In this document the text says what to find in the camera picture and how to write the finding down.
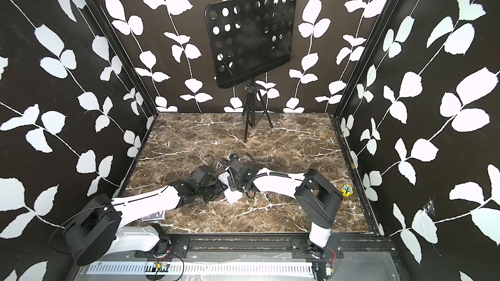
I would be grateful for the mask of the black perforated music stand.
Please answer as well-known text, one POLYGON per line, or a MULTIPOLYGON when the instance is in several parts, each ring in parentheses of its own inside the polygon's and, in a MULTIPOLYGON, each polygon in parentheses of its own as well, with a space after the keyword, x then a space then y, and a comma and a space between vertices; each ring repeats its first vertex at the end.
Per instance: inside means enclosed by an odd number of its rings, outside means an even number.
POLYGON ((246 130, 269 119, 256 78, 290 62, 297 0, 229 0, 204 11, 219 88, 245 85, 246 130))

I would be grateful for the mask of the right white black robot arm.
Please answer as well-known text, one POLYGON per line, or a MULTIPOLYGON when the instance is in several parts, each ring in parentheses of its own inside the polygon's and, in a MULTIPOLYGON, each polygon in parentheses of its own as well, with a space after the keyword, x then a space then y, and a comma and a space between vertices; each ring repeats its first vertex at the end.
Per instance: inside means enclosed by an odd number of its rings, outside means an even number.
POLYGON ((260 167, 255 162, 245 165, 237 155, 221 160, 220 164, 224 172, 218 180, 226 186, 224 195, 228 203, 237 202, 252 191, 277 193, 296 199, 312 222, 310 247, 327 247, 343 196, 319 171, 309 169, 305 173, 281 173, 260 167))

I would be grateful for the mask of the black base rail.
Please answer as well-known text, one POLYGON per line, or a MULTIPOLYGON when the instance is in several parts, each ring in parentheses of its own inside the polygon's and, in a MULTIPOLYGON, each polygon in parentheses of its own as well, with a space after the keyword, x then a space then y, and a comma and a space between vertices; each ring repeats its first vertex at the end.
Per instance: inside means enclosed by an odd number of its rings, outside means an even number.
POLYGON ((173 253, 183 259, 196 252, 289 252, 294 259, 330 261, 343 259, 352 252, 381 252, 397 258, 391 238, 373 233, 335 232, 322 251, 309 250, 309 234, 236 233, 236 234, 170 234, 173 253))

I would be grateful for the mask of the small yellow cap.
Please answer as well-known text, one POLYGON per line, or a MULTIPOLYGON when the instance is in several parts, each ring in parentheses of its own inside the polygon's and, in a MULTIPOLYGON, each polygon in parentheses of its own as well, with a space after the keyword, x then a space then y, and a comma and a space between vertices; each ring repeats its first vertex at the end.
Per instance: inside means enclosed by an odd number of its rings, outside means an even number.
POLYGON ((352 186, 345 184, 342 186, 341 192, 344 197, 349 197, 354 193, 354 190, 352 186))

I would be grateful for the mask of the white digital alarm clock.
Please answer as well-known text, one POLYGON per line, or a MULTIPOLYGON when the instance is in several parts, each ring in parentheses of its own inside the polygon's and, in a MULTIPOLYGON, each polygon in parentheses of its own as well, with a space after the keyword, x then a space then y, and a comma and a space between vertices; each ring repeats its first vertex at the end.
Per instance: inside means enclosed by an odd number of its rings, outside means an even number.
POLYGON ((223 183, 227 188, 224 190, 225 199, 229 204, 234 204, 238 202, 242 197, 243 193, 239 192, 231 180, 230 173, 224 172, 218 176, 218 180, 223 183))

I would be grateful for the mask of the blue playing card deck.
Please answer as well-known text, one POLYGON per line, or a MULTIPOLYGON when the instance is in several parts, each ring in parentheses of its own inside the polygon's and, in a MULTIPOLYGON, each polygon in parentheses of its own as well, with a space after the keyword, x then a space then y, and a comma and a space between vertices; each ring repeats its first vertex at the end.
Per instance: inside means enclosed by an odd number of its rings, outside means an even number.
POLYGON ((155 212, 141 218, 143 222, 161 221, 165 218, 165 211, 155 212))

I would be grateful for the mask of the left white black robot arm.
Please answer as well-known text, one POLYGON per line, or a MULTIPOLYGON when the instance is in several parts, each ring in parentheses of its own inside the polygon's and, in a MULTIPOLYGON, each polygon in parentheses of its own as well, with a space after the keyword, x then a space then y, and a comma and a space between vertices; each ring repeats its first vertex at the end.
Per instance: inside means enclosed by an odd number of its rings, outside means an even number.
POLYGON ((163 258, 172 251, 173 244, 161 226, 153 223, 133 227, 131 223, 187 206, 196 199, 211 202, 228 187, 212 167, 203 165, 182 180, 141 195, 114 199, 97 195, 70 219, 62 233, 79 266, 117 252, 140 251, 163 258))

